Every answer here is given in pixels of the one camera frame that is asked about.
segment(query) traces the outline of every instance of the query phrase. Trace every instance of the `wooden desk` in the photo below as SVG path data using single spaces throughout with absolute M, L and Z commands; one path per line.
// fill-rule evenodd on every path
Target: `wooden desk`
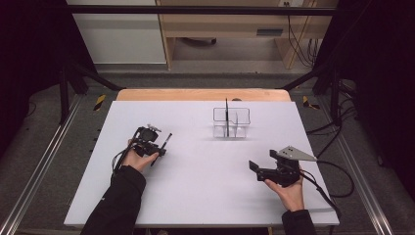
M 300 0 L 294 7 L 324 8 L 336 7 L 339 0 Z M 157 0 L 159 6 L 253 6 L 283 7 L 284 0 Z M 289 22 L 287 16 L 225 16 L 225 15 L 159 15 L 161 36 L 167 66 L 171 69 L 175 39 L 190 38 L 275 38 L 278 52 L 286 69 L 291 69 L 297 57 L 295 49 L 305 38 L 323 39 L 331 17 L 291 16 L 292 33 L 289 41 Z
M 230 108 L 250 109 L 247 138 L 214 138 L 213 109 L 224 107 L 224 99 L 231 97 L 244 101 L 229 102 Z M 134 130 L 147 123 L 162 130 L 157 144 L 162 144 L 169 133 L 173 135 L 166 146 L 166 155 L 143 172 L 148 184 L 137 226 L 281 225 L 284 206 L 274 192 L 256 180 L 248 162 L 272 168 L 276 165 L 269 157 L 269 149 L 281 150 L 293 145 L 308 154 L 312 151 L 296 104 L 290 102 L 286 91 L 274 89 L 120 91 L 107 115 L 65 225 L 82 227 L 85 224 L 109 186 L 113 157 L 125 148 L 126 139 Z M 317 164 L 300 164 L 327 193 Z M 305 206 L 316 226 L 339 224 L 334 210 L 314 185 L 304 181 L 303 192 Z

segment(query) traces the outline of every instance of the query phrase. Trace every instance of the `gray carpet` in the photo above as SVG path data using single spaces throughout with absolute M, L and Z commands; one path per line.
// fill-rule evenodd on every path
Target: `gray carpet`
M 257 87 L 274 88 L 287 84 L 297 78 L 295 74 L 105 74 L 108 80 L 126 87 Z M 36 195 L 28 207 L 22 222 L 22 229 L 76 230 L 63 225 L 69 209 L 69 202 L 74 196 L 77 185 L 86 168 L 95 139 L 99 136 L 111 101 L 116 92 L 94 81 L 88 81 L 90 90 L 83 97 L 79 111 L 52 161 Z M 315 110 L 302 105 L 306 95 L 310 104 L 320 105 L 328 101 L 328 96 L 317 100 L 310 92 L 309 84 L 291 92 L 297 102 L 300 116 L 306 130 L 320 127 L 328 120 L 322 109 Z M 98 96 L 106 94 L 102 108 L 93 111 Z M 60 101 L 57 86 L 35 94 L 31 101 L 36 104 L 34 113 L 27 117 L 24 124 L 0 162 L 0 219 L 7 217 L 17 201 L 26 182 L 35 169 L 40 157 L 52 138 L 59 121 Z M 331 132 L 328 128 L 321 133 Z M 309 135 L 313 152 L 318 155 L 330 141 L 334 133 Z M 385 216 L 391 224 L 394 234 L 415 234 L 414 202 L 400 185 L 390 168 L 379 167 L 376 153 L 358 120 L 349 117 L 344 121 L 342 135 L 357 158 L 364 175 L 376 195 Z M 346 168 L 342 151 L 337 142 L 321 156 L 321 160 L 335 163 Z M 331 166 L 321 165 L 321 171 L 328 189 L 332 194 L 343 194 L 349 189 L 349 183 L 343 173 Z M 336 199 L 343 213 L 341 224 L 334 234 L 378 234 L 366 211 L 359 194 L 355 191 L 350 197 Z M 276 234 L 283 234 L 276 228 Z M 328 234 L 329 228 L 318 228 L 319 234 Z

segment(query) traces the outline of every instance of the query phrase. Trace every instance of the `person's right hand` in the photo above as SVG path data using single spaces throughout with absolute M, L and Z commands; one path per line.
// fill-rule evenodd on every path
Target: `person's right hand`
M 278 194 L 284 207 L 290 212 L 304 210 L 304 200 L 302 197 L 302 176 L 296 183 L 283 188 L 281 185 L 265 179 L 265 184 Z

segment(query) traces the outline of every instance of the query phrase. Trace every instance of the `horizontal black bar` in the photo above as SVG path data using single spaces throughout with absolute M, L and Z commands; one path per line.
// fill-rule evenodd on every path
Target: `horizontal black bar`
M 276 15 L 276 16 L 334 16 L 350 14 L 351 10 L 337 8 L 297 7 L 234 7 L 234 6 L 112 6 L 68 5 L 43 6 L 54 11 L 73 14 L 184 14 L 184 15 Z

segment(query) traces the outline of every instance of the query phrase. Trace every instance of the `yellow and black tape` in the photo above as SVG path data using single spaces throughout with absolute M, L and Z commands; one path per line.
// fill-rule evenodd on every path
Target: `yellow and black tape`
M 320 110 L 320 106 L 319 105 L 311 105 L 308 102 L 308 98 L 306 96 L 302 96 L 302 105 L 304 107 L 311 108 L 311 109 L 314 109 L 314 110 Z
M 105 100 L 105 95 L 100 95 L 98 97 L 97 103 L 95 104 L 94 111 L 99 111 L 101 109 L 101 106 L 103 105 L 103 102 Z

